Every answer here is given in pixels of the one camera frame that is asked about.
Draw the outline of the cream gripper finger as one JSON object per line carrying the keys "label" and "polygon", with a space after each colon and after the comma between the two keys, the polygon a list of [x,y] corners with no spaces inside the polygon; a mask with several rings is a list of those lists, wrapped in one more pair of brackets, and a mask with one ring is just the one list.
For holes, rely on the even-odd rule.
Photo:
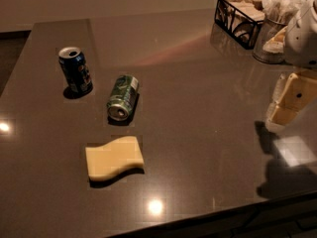
{"label": "cream gripper finger", "polygon": [[317,71],[300,70],[286,75],[286,84],[276,102],[268,106],[265,127],[280,132],[297,114],[317,98]]}
{"label": "cream gripper finger", "polygon": [[279,99],[280,95],[283,92],[285,84],[286,84],[286,73],[283,72],[279,76],[279,78],[278,78],[278,80],[276,82],[276,85],[275,85],[275,88],[274,88],[274,91],[273,91],[273,94],[272,94],[272,101],[273,102],[276,102]]}

